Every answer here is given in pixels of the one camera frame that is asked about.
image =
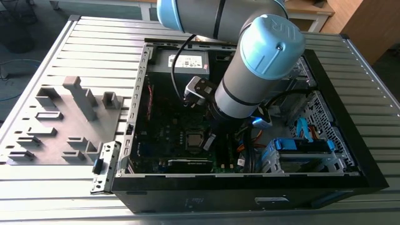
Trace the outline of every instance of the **metal bracket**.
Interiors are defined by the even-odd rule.
[[[91,195],[111,195],[112,179],[120,155],[120,142],[108,142],[103,145],[100,157],[94,165],[94,182]]]
[[[303,56],[300,57],[300,60],[299,60],[299,66],[300,66],[300,69],[304,71],[304,75],[306,75],[307,78],[308,78],[308,85],[310,85],[311,87],[316,87],[316,86],[318,86],[318,83],[316,83],[316,81],[315,81],[315,79],[314,79],[314,77],[312,77],[311,70],[310,70],[310,68],[308,68],[308,66],[307,66],[307,62],[306,62]]]
[[[163,40],[156,40],[156,39],[147,39],[144,40],[148,45],[155,45],[155,46],[170,46],[171,43],[166,43],[167,41]],[[182,45],[183,45],[184,41],[174,41],[174,46],[180,48]],[[204,51],[204,50],[214,50],[214,51],[224,51],[224,52],[235,52],[236,51],[236,45],[226,45],[226,44],[220,44],[220,43],[207,43],[204,44],[203,42],[198,42],[198,41],[194,41],[191,42],[191,45],[187,46],[184,48],[186,50],[200,50],[200,51]]]
[[[128,121],[126,128],[126,136],[124,136],[124,146],[123,152],[120,154],[120,162],[118,163],[118,174],[124,175],[124,171],[128,167],[128,159],[131,155],[131,145],[134,144],[134,136],[135,136],[135,128],[136,128],[136,119],[139,115],[139,106],[142,99],[142,90],[144,87],[144,77],[147,74],[148,60],[152,54],[154,48],[148,47],[148,44],[144,46],[142,51],[142,59],[138,70],[136,84],[135,84],[135,92],[132,96],[132,105],[130,107],[128,112]]]

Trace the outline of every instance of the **metal workbench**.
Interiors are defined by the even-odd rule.
[[[131,104],[143,39],[186,40],[188,34],[164,28],[158,22],[110,18],[72,17],[43,60],[0,129],[0,153],[23,126],[30,106],[39,105],[35,95],[40,86],[63,84],[64,76],[79,75],[82,86],[94,95],[114,91]],[[392,223],[400,209],[400,105],[360,56],[350,40],[339,35],[306,33],[307,48],[314,49],[336,91],[358,125],[371,153],[387,177],[390,188],[371,195],[343,200],[320,210],[148,214],[134,215],[116,196],[91,196],[90,165],[0,165],[0,221],[118,220],[112,224],[143,220],[186,220],[192,224],[372,224]],[[122,110],[120,119],[128,111]],[[116,140],[123,140],[119,131]]]

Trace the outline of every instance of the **gray plastic block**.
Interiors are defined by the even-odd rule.
[[[43,107],[56,107],[54,99],[60,98],[60,95],[55,88],[42,87],[35,98]]]
[[[119,109],[120,108],[120,102],[119,102],[118,95],[115,94],[115,92],[104,92],[102,101],[103,101],[106,109]]]
[[[36,113],[35,118],[38,120],[62,120],[64,115],[62,112],[39,112]]]
[[[71,91],[71,95],[74,96],[74,101],[78,107],[82,110],[88,121],[96,120],[96,113],[92,108],[91,101],[87,98],[87,93],[82,89],[80,86],[80,77],[79,76],[67,76],[63,87]]]
[[[8,154],[8,158],[11,158],[14,161],[32,161],[35,158],[35,154],[28,150],[22,149],[18,151],[11,151]]]
[[[67,143],[76,149],[88,145],[88,140],[84,137],[68,137]]]
[[[27,131],[28,135],[55,136],[58,130],[54,127],[30,128]]]
[[[90,158],[94,162],[99,157],[100,150],[102,150],[102,148],[96,149],[92,142],[88,142],[87,149],[86,149],[86,154],[90,156]]]
[[[18,143],[23,147],[32,147],[32,146],[40,146],[42,141],[39,140],[38,137],[30,135],[30,136],[22,136],[18,138]]]
[[[71,15],[68,20],[70,21],[79,21],[80,20],[80,15]]]
[[[67,162],[71,162],[71,163],[80,162],[87,159],[79,150],[78,151],[64,151],[62,157]]]
[[[98,106],[96,98],[92,94],[92,91],[90,88],[84,88],[83,91],[87,93],[86,96],[92,104],[92,107]]]

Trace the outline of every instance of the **light blue joint cap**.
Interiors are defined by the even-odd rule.
[[[184,32],[176,0],[158,0],[158,17],[164,27]]]
[[[279,80],[291,72],[304,48],[306,38],[299,28],[278,15],[258,17],[240,39],[244,65],[266,80]]]

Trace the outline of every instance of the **white label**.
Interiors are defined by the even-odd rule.
[[[244,166],[244,160],[242,158],[238,159],[238,165]]]
[[[175,55],[168,57],[168,67],[172,67]],[[203,68],[202,56],[198,55],[180,55],[176,64],[176,68]]]

